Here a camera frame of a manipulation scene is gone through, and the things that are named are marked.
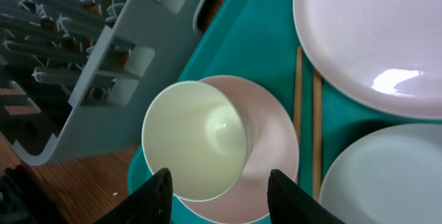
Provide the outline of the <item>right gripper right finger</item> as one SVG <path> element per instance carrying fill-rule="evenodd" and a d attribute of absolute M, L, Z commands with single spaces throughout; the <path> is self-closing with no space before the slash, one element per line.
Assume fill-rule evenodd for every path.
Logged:
<path fill-rule="evenodd" d="M 273 224 L 344 224 L 278 169 L 270 172 L 267 204 Z"/>

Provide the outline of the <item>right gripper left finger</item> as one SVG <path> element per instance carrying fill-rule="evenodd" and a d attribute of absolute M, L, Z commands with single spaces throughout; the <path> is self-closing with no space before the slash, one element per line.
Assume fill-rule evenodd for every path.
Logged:
<path fill-rule="evenodd" d="M 95 224 L 169 224 L 172 202 L 171 172 L 162 168 Z"/>

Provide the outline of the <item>pink bowl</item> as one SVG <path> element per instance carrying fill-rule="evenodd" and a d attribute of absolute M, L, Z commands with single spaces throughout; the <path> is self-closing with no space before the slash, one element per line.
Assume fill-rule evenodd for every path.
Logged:
<path fill-rule="evenodd" d="M 299 167 L 296 131 L 283 105 L 265 88 L 232 75 L 203 79 L 221 90 L 242 115 L 251 138 L 251 153 L 238 182 L 225 195 L 207 202 L 174 198 L 174 223 L 269 222 L 267 185 L 270 172 L 281 170 L 291 180 Z"/>

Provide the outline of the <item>cream paper cup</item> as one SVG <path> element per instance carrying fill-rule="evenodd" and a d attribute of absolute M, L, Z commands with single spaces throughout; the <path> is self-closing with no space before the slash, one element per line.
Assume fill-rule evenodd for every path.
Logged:
<path fill-rule="evenodd" d="M 208 201 L 228 192 L 249 157 L 242 116 L 216 87 L 172 84 L 151 102 L 142 125 L 142 151 L 152 174 L 167 168 L 175 196 Z"/>

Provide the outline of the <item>grey bowl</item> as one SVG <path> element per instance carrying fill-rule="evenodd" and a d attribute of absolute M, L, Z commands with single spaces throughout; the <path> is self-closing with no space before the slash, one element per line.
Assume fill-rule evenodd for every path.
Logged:
<path fill-rule="evenodd" d="M 344 223 L 441 224 L 441 125 L 360 138 L 328 169 L 319 202 Z"/>

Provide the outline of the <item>large white plate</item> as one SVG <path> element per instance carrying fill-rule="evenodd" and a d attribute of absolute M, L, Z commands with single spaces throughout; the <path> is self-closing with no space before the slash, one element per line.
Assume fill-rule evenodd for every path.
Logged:
<path fill-rule="evenodd" d="M 441 118 L 441 0 L 293 0 L 301 46 L 353 100 Z"/>

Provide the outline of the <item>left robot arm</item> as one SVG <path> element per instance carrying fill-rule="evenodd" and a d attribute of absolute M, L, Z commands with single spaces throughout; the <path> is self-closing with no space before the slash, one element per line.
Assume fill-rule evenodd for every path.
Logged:
<path fill-rule="evenodd" d="M 1 224 L 63 223 L 65 218 L 22 166 L 1 175 Z"/>

